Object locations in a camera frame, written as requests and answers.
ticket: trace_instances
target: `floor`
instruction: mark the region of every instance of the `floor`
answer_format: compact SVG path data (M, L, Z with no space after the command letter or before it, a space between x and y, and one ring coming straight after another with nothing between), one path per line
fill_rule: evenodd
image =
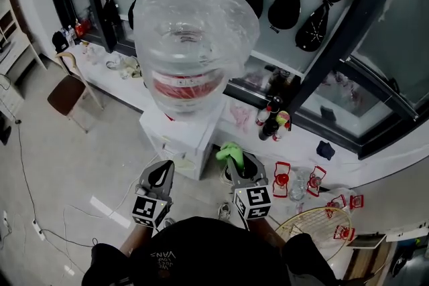
M87 135L58 114L46 98L63 77L62 70L53 63L48 64L47 72L35 66L21 87L25 102L18 117L22 120L23 163L38 222L42 228L62 236L66 226L68 240L92 246L93 238L97 238L98 242L120 247L133 228L133 224L129 225L135 199L133 188L116 211L116 221L94 217L104 216L97 204L115 209L155 152L139 126L140 114L99 92L104 111L87 97L74 114L89 128ZM231 199L229 186L219 180L220 172L220 166L211 156L199 182L176 173L170 216L175 220L217 217L219 204ZM6 210L12 226L12 234L0 251L0 267L11 284L80 285L82 272L90 265L90 249L75 244L65 247L63 240L45 232L55 248L37 236L32 226L32 203L21 169L15 125L7 146L0 147L0 180L0 214ZM231 222L242 225L235 209ZM4 237L5 227L2 224L0 227ZM59 250L67 250L73 263ZM336 257L338 262L330 261L333 269L338 265L335 273L339 277L351 256L349 251L343 252L346 258L341 253Z

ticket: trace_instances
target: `chair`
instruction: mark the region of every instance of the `chair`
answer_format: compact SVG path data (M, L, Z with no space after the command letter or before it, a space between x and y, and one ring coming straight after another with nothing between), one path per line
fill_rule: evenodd
M76 73L80 77L80 80L68 73L67 68L64 65L61 57L70 58L72 60L72 67L76 70ZM88 133L88 131L82 125L80 125L71 115L74 105L76 105L80 98L86 97L86 95L83 95L85 88L94 98L94 101L97 103L97 105L102 110L104 110L104 108L101 105L100 100L95 96L92 88L84 79L82 73L76 65L76 58L73 56L73 54L68 52L62 52L56 54L55 59L58 60L62 69L67 73L67 76L62 79L60 83L55 87L55 89L51 92L48 97L48 103L50 103L54 109L61 113L61 115L66 116L68 120L75 122L85 133Z

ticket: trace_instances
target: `black t-shirt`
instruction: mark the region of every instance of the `black t-shirt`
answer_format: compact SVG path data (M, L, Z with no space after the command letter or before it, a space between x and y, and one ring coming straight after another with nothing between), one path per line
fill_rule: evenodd
M163 229L129 258L107 244L96 245L91 268L82 285L261 283L289 286L293 269L298 270L298 274L314 275L323 282L319 285L335 285L333 272L311 238L308 235L296 238L299 236L300 239L289 241L290 247L299 252L288 251L288 242L280 254L249 231L220 220L193 217ZM297 257L304 259L301 264Z

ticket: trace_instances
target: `window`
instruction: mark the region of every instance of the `window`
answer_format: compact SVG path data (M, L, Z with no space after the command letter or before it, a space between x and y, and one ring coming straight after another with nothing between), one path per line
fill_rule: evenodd
M114 0L121 23L103 17L106 0L54 0L63 26L89 20L85 39L135 56L128 11L134 0ZM264 0L268 7L273 0ZM269 81L279 68L290 75L283 95L294 124L364 159L391 145L429 117L426 36L429 0L347 0L331 7L328 33L314 53L296 51L293 36L320 0L302 3L300 21L279 34L265 11L261 36L225 94L257 106L269 101Z

